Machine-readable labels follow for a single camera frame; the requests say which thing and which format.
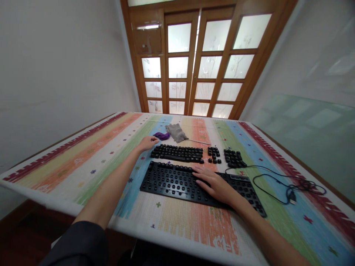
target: striped tablecloth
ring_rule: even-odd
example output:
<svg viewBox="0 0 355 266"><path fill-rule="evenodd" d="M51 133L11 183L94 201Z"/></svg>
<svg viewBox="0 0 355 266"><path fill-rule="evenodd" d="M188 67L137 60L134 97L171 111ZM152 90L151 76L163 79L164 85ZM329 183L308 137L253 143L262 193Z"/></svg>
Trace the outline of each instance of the striped tablecloth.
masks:
<svg viewBox="0 0 355 266"><path fill-rule="evenodd" d="M102 181L147 135L166 133L179 123L193 140L220 151L241 152L248 165L317 181L252 124L213 118L147 113L117 113L3 173L0 184L47 208L76 216ZM165 144L174 144L170 138ZM205 166L224 172L227 165L207 162L207 145L184 141L179 146L204 149ZM131 236L229 265L267 264L235 212L140 192L150 151L137 161L109 227ZM189 165L154 159L165 163ZM256 168L230 170L253 178ZM293 180L277 177L285 183ZM285 188L271 178L260 186L285 200ZM354 265L355 213L332 192L325 196L296 193L296 205L281 205L254 186L270 223L313 265Z"/></svg>

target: red stripe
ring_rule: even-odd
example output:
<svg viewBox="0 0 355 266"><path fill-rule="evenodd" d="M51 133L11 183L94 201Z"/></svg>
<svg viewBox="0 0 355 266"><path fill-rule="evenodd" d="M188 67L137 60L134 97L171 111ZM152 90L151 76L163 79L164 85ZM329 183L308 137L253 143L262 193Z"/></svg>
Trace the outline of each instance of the red stripe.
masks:
<svg viewBox="0 0 355 266"><path fill-rule="evenodd" d="M282 155L280 155L274 148L272 148L270 144L268 144L262 137L260 137L258 133L256 133L247 123L239 122L239 124L269 154L269 156L279 165L279 167L286 175L297 176L306 179L284 157L282 157ZM298 185L297 180L292 180L292 182ZM349 218L325 196L313 193L305 193L305 196L313 203L319 212L321 212L326 220L335 228L337 228L343 237L347 239L353 247L355 247L355 223L350 220L345 220Z"/></svg>
<svg viewBox="0 0 355 266"><path fill-rule="evenodd" d="M94 133L96 133L100 129L103 129L104 127L106 127L107 125L109 125L112 122L116 121L117 119L119 119L120 117L124 116L125 114L127 114L127 113L126 112L119 113L118 115L108 119L107 121L103 122L102 124L90 129L89 131L85 132L84 134L76 137L75 139L65 143L64 145L60 146L59 148L57 148L57 149L51 151L50 153L44 155L42 158L37 159L36 161L34 161L34 162L26 165L25 167L19 169L17 172L14 172L11 175L9 175L8 177L3 178L3 180L8 181L8 182L12 182L12 183L15 183L16 181L19 181L20 179L22 179L23 177L25 177L26 175L28 175L29 173L31 173L35 169L37 169L40 166L46 164L47 162L49 162L50 160L54 159L58 155L62 154L66 150L70 149L72 146L78 144L79 142L83 141L87 137L93 135Z"/></svg>

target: hand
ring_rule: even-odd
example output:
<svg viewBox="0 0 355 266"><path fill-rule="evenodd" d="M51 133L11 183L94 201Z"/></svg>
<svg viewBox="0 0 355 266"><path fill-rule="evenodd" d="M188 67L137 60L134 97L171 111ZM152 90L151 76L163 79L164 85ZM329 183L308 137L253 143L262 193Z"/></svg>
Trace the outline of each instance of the hand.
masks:
<svg viewBox="0 0 355 266"><path fill-rule="evenodd" d="M137 148L141 151L144 152L146 150L150 150L151 148L153 148L153 146L155 144L159 143L159 139L154 137L154 136L147 136L144 137L141 140L141 143L138 144Z"/></svg>
<svg viewBox="0 0 355 266"><path fill-rule="evenodd" d="M200 166L193 167L192 169L197 172L192 173L195 177L206 181L211 187L200 180L196 180L196 183L216 200L231 205L233 201L240 197L243 198L223 178L210 169Z"/></svg>

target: sleeve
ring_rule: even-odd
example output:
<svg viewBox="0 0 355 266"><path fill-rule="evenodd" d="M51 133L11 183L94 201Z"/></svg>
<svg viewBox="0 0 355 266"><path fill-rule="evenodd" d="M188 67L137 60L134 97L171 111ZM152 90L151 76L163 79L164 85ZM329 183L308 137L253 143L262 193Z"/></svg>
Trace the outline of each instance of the sleeve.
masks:
<svg viewBox="0 0 355 266"><path fill-rule="evenodd" d="M105 231L97 224L82 221L70 226L39 265L105 265L107 262Z"/></svg>

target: blue stripe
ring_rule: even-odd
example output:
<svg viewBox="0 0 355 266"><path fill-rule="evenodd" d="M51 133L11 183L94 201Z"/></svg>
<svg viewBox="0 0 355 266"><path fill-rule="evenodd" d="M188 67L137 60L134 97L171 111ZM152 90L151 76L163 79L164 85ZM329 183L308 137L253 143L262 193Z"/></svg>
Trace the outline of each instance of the blue stripe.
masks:
<svg viewBox="0 0 355 266"><path fill-rule="evenodd" d="M267 167L274 172L284 174L280 169L277 169L268 157L259 150L259 147L253 140L250 140L247 133L239 126L237 122L227 121L227 125L230 127L235 137L243 145L247 151L255 150L256 152L248 153L248 156L254 161L255 165ZM270 174L267 170L259 170L261 173ZM274 177L282 181L283 183L293 184L287 177L281 177L274 174ZM286 201L285 187L276 183L271 178L265 177L265 180L274 190L277 197ZM296 192L297 203L296 205L285 206L285 210L288 212L291 219L298 225L300 231L303 234L304 239L317 253L319 260L323 265L352 265L355 260L355 255L349 250L351 246L345 246L346 240L340 235L339 232L332 230L330 225L321 213L308 201L305 195L300 192ZM310 224L304 219L304 215L313 220L313 224ZM338 256L329 251L329 247L334 249Z"/></svg>
<svg viewBox="0 0 355 266"><path fill-rule="evenodd" d="M150 119L149 121L147 121L146 123L155 123L155 126L149 133L149 136L157 132L166 133L165 125L169 125L172 119L173 116L165 115L165 116L161 116L159 120ZM150 153L151 150L143 152L141 157L144 157L145 159L144 160L138 159L138 161L136 162L132 174L129 177L132 178L133 181L131 183L127 183L123 191L123 194L125 196L119 201L115 209L114 215L116 216L118 215L121 218L128 219L129 215L131 214L133 205L136 202L136 199L140 191L139 189L141 187L141 183L144 179L149 163L152 160L152 158L149 157Z"/></svg>

